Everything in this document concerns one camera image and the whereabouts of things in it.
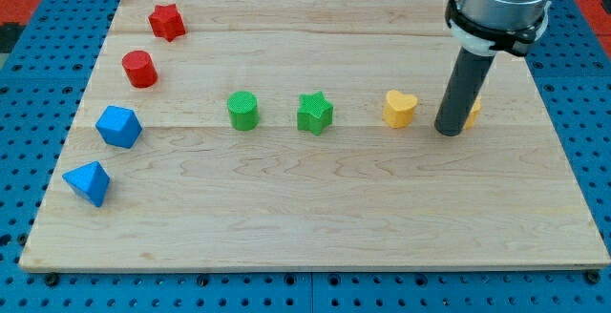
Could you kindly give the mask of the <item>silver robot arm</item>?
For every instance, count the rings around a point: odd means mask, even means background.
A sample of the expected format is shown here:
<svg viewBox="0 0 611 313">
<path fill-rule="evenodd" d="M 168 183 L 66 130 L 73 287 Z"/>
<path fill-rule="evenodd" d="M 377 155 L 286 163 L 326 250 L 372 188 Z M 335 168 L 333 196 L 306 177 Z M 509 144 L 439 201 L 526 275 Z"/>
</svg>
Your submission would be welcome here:
<svg viewBox="0 0 611 313">
<path fill-rule="evenodd" d="M 548 26 L 550 0 L 448 0 L 445 20 L 463 49 L 523 57 Z"/>
</svg>

